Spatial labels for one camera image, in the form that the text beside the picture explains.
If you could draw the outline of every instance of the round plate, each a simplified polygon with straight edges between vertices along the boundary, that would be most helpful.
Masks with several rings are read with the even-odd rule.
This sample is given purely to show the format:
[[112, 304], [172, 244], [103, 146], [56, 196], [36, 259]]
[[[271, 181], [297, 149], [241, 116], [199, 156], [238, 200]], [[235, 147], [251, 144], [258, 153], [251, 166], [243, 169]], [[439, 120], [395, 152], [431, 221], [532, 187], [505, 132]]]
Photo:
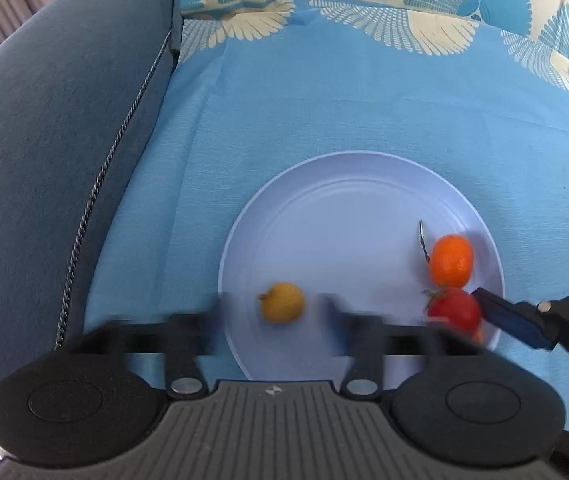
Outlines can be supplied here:
[[[226, 301], [226, 335], [247, 378], [257, 381], [333, 380], [349, 359], [337, 356], [319, 294], [337, 294], [351, 312], [419, 324], [434, 289], [420, 247], [464, 234], [475, 251], [467, 290], [504, 294], [494, 241], [481, 216], [445, 179], [405, 158], [377, 152], [330, 153], [277, 175], [238, 216], [220, 262], [218, 292]], [[305, 314], [285, 326], [265, 322], [259, 294], [276, 282], [305, 292]], [[495, 348], [498, 330], [483, 326]], [[415, 357], [386, 357], [385, 387], [419, 368]]]

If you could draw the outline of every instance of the ribbed gray panel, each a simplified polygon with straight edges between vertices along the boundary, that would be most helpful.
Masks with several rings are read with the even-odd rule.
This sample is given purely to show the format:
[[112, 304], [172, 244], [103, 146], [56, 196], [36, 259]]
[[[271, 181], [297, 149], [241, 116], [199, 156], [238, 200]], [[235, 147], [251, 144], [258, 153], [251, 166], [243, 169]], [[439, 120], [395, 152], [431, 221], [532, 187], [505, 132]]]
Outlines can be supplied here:
[[12, 460], [0, 480], [558, 480], [538, 462], [510, 470], [456, 468], [408, 446], [375, 404], [329, 383], [222, 382], [203, 400], [175, 402], [143, 443], [116, 459], [43, 470]]

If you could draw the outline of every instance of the red tomato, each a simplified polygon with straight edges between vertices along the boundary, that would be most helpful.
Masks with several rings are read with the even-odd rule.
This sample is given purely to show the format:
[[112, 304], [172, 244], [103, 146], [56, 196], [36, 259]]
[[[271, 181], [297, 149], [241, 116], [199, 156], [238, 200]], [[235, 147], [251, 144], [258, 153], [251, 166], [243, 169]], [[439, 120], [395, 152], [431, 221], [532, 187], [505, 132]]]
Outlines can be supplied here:
[[473, 336], [481, 325], [481, 308], [471, 294], [461, 288], [438, 292], [427, 305], [429, 317], [446, 317], [460, 332]]

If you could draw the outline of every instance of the toy fruit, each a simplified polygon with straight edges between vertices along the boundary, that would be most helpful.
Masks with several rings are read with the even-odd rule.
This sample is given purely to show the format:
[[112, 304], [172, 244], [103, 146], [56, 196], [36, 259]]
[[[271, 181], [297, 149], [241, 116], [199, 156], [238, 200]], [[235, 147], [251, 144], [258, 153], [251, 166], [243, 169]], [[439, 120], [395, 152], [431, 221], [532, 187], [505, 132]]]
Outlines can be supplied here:
[[262, 316], [271, 323], [290, 323], [305, 311], [305, 294], [293, 283], [276, 283], [269, 292], [260, 294], [258, 299], [261, 301]]
[[480, 305], [461, 288], [444, 288], [433, 294], [427, 315], [446, 318], [453, 328], [469, 337], [476, 336], [482, 321]]
[[438, 286], [465, 286], [473, 270], [473, 247], [467, 238], [447, 235], [431, 251], [429, 275]]

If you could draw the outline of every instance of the metal screw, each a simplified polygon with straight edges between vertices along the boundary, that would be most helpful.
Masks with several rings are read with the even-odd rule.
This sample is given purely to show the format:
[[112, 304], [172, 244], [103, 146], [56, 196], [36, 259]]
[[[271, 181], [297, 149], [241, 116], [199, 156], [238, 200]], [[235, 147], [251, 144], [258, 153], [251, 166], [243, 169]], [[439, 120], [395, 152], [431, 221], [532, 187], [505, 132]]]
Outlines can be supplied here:
[[181, 377], [171, 383], [171, 389], [177, 394], [197, 394], [202, 390], [202, 383], [193, 377]]
[[369, 379], [354, 379], [347, 383], [349, 393], [357, 396], [367, 396], [378, 391], [378, 385]]
[[551, 310], [551, 303], [549, 301], [541, 301], [538, 303], [538, 312], [545, 314]]

